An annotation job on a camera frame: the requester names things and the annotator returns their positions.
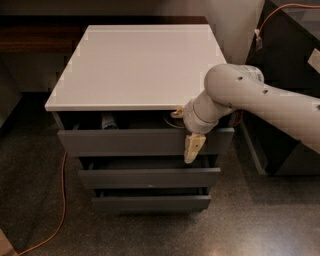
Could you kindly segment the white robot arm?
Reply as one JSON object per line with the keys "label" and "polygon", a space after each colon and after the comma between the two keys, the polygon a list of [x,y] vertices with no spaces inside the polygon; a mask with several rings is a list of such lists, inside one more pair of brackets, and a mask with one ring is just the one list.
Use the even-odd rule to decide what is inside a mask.
{"label": "white robot arm", "polygon": [[181,118],[189,134],[184,161],[192,163],[219,120],[248,111],[320,153],[320,99],[272,87],[249,65],[218,64],[205,75],[204,90],[171,114]]}

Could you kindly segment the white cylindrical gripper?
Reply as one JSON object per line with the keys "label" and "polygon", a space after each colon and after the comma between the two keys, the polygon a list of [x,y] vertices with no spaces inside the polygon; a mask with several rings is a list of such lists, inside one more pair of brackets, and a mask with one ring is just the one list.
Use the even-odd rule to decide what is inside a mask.
{"label": "white cylindrical gripper", "polygon": [[172,118],[182,118],[185,127],[192,134],[185,138],[184,162],[192,163],[202,149],[206,136],[219,120],[231,114],[233,108],[213,101],[203,90],[196,98],[192,98],[185,107],[179,107],[170,113]]}

